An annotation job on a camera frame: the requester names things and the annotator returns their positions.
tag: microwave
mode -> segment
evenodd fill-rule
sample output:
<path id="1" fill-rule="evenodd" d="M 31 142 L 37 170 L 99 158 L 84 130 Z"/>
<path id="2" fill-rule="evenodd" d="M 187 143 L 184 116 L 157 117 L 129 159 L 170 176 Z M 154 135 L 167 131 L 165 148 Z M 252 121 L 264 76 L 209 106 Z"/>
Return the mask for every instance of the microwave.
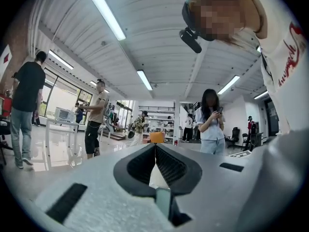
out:
<path id="1" fill-rule="evenodd" d="M 63 120 L 67 122 L 73 122 L 75 118 L 75 113 L 71 110 L 63 109 L 60 107 L 56 107 L 55 110 L 55 119 Z"/>

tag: blue jeans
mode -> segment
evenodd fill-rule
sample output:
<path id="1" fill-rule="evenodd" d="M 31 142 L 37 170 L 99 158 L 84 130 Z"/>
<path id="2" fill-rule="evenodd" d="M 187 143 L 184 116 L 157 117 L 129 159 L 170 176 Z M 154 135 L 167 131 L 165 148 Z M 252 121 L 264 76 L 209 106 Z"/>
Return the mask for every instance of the blue jeans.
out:
<path id="1" fill-rule="evenodd" d="M 223 156 L 224 149 L 224 138 L 219 140 L 201 140 L 201 152 L 203 153 Z"/>
<path id="2" fill-rule="evenodd" d="M 31 159 L 31 130 L 32 130 L 32 112 L 23 112 L 12 107 L 11 111 L 11 140 L 15 155 L 15 163 L 23 164 L 23 158 Z M 23 134 L 22 154 L 19 147 L 19 129 Z"/>

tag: white ceiling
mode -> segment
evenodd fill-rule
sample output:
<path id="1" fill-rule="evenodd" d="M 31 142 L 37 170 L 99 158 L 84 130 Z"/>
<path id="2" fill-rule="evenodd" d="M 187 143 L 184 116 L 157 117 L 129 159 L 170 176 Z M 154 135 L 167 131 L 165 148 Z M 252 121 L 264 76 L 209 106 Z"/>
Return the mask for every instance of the white ceiling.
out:
<path id="1" fill-rule="evenodd" d="M 260 53 L 253 34 L 245 30 L 239 34 L 243 48 L 209 43 L 201 64 L 196 64 L 198 54 L 179 37 L 186 26 L 181 14 L 184 0 L 107 2 L 125 32 L 122 42 L 92 0 L 46 0 L 36 47 L 55 51 L 74 67 L 66 70 L 87 85 L 103 77 L 111 99 L 199 101 L 205 89 L 219 91 L 234 75 L 241 77 L 241 84 L 227 91 L 223 102 L 266 90 L 259 64 L 254 64 L 259 63 Z M 145 71 L 152 92 L 139 79 L 137 69 Z"/>

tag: white floor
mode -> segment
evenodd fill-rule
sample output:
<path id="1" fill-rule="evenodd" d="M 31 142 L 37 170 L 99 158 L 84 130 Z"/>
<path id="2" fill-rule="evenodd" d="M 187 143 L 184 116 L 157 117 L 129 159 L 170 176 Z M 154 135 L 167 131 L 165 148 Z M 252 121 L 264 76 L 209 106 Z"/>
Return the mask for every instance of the white floor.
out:
<path id="1" fill-rule="evenodd" d="M 77 144 L 78 154 L 73 153 L 73 145 L 67 147 L 67 135 L 60 133 L 50 133 L 50 157 L 45 149 L 45 127 L 33 126 L 31 152 L 33 167 L 24 163 L 24 169 L 20 170 L 15 166 L 14 153 L 11 150 L 4 150 L 7 165 L 3 167 L 3 176 L 12 191 L 26 198 L 35 200 L 36 197 L 51 183 L 60 178 L 63 174 L 78 168 L 87 160 L 84 147 L 84 132 L 78 133 Z M 6 141 L 11 145 L 11 138 L 6 136 Z M 129 145 L 128 140 L 115 141 L 106 137 L 100 142 L 101 156 L 109 152 L 125 150 Z M 199 151 L 200 144 L 180 143 L 179 146 Z M 238 153 L 239 148 L 226 149 L 225 155 Z"/>

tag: long black hair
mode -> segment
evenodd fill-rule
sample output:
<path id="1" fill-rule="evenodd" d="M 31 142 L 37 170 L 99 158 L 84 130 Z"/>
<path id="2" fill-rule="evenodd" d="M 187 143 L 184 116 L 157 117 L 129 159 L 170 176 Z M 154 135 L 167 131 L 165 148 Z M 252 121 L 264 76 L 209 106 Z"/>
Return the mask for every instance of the long black hair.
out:
<path id="1" fill-rule="evenodd" d="M 203 97 L 202 97 L 202 102 L 201 102 L 201 112 L 202 112 L 202 117 L 205 119 L 205 121 L 210 117 L 211 115 L 211 111 L 207 105 L 207 101 L 206 98 L 209 95 L 213 95 L 216 97 L 216 102 L 215 105 L 212 107 L 214 111 L 218 111 L 219 107 L 220 107 L 220 103 L 219 103 L 219 97 L 216 93 L 216 91 L 214 91 L 213 89 L 206 89 Z"/>

